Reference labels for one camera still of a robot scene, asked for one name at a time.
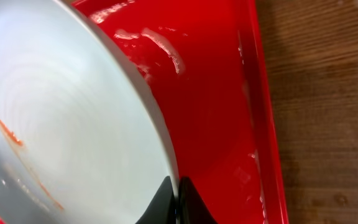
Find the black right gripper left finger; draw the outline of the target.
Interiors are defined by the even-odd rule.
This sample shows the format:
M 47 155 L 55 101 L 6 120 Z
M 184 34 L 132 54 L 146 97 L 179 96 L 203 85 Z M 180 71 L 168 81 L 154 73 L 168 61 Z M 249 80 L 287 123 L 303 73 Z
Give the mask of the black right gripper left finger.
M 176 224 L 176 222 L 176 201 L 170 177 L 166 176 L 136 224 Z

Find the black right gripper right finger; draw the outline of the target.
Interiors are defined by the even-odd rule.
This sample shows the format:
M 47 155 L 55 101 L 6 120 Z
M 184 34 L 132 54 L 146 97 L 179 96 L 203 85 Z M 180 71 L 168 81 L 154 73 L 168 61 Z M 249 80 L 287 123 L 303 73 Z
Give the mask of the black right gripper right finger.
M 189 177 L 180 179 L 179 214 L 181 224 L 217 224 Z

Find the light blue plate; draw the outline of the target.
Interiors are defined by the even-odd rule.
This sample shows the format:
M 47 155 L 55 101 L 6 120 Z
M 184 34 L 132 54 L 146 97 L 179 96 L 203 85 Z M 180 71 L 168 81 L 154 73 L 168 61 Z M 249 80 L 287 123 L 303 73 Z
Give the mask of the light blue plate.
M 178 171 L 148 84 L 62 1 L 0 0 L 0 217 L 136 223 Z

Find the red plastic tray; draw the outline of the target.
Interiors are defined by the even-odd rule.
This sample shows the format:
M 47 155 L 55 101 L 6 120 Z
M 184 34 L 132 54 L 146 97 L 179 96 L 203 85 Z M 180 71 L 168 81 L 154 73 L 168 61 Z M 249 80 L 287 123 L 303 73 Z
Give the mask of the red plastic tray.
M 254 1 L 62 2 L 148 84 L 175 153 L 176 223 L 182 177 L 217 223 L 288 222 Z

